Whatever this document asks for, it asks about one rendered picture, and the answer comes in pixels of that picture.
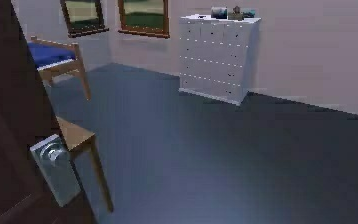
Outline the white chest of drawers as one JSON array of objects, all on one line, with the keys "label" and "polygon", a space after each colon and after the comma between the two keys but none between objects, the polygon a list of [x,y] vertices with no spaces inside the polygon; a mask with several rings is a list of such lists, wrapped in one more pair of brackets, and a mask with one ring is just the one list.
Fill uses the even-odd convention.
[{"label": "white chest of drawers", "polygon": [[250,88],[259,18],[215,19],[194,14],[179,19],[181,92],[239,105]]}]

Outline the brown framed window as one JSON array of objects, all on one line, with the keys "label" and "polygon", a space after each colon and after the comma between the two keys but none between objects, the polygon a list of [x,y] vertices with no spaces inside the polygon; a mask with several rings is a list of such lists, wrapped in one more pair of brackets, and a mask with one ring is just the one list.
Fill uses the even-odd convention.
[{"label": "brown framed window", "polygon": [[168,0],[118,0],[119,33],[168,39]]},{"label": "brown framed window", "polygon": [[109,30],[104,22],[101,0],[59,1],[69,38],[77,38]]}]

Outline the light wooden side table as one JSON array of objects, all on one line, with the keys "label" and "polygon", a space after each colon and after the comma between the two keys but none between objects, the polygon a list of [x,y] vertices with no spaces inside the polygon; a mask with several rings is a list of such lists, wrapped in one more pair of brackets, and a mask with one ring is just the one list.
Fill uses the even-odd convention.
[{"label": "light wooden side table", "polygon": [[76,160],[84,152],[89,153],[92,168],[94,169],[106,208],[110,213],[112,213],[114,211],[114,203],[111,198],[108,183],[97,149],[95,133],[61,117],[58,117],[57,121],[72,160]]}]

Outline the olive brown small statue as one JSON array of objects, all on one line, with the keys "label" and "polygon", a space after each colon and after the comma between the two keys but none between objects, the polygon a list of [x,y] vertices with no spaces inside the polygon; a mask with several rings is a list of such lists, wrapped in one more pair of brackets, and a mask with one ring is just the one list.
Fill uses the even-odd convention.
[{"label": "olive brown small statue", "polygon": [[239,6],[235,6],[229,13],[228,13],[229,20],[237,20],[242,21],[244,19],[243,13]]}]

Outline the wooden bed with blue cover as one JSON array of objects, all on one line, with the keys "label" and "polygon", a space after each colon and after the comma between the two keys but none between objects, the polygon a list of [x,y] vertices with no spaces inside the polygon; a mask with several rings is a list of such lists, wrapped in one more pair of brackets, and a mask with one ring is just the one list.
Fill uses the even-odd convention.
[{"label": "wooden bed with blue cover", "polygon": [[72,75],[81,81],[86,99],[91,99],[91,90],[78,43],[65,44],[31,36],[27,45],[43,81],[52,86],[55,77]]}]

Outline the dark brown room door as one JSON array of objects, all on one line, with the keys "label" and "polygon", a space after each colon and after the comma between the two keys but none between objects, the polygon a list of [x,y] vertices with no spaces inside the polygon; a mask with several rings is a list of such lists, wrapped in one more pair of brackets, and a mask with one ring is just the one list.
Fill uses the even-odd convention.
[{"label": "dark brown room door", "polygon": [[58,205],[30,147],[62,132],[11,0],[0,0],[0,224],[97,224],[86,193]]}]

